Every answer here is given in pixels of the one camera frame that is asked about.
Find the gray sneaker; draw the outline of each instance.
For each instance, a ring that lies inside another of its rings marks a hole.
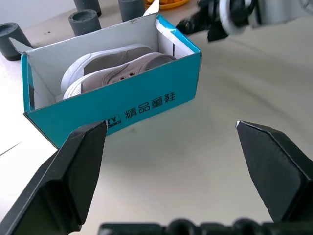
[[[65,72],[61,82],[61,92],[64,94],[71,84],[85,75],[125,64],[151,52],[153,51],[144,44],[132,44],[84,55]]]
[[[171,55],[153,52],[123,65],[88,74],[75,81],[65,92],[63,99],[122,81],[174,60],[175,57]]]

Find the shoe box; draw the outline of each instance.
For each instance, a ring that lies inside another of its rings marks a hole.
[[[108,134],[193,99],[201,51],[160,14],[32,49],[11,39],[22,54],[24,115],[56,147],[79,126],[107,120]],[[132,78],[63,100],[61,80],[81,56],[144,44],[176,60]]]

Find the dark gray cylinder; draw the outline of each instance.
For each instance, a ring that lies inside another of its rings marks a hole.
[[[94,10],[82,10],[71,14],[68,18],[75,36],[84,35],[101,29],[101,25]]]
[[[0,24],[0,51],[9,61],[20,60],[21,54],[15,50],[9,38],[14,38],[26,46],[31,47],[30,42],[17,23]]]
[[[97,12],[98,17],[102,14],[98,0],[74,0],[74,3],[77,11],[94,10]]]
[[[145,13],[144,0],[118,0],[122,21],[129,21],[143,16]]]

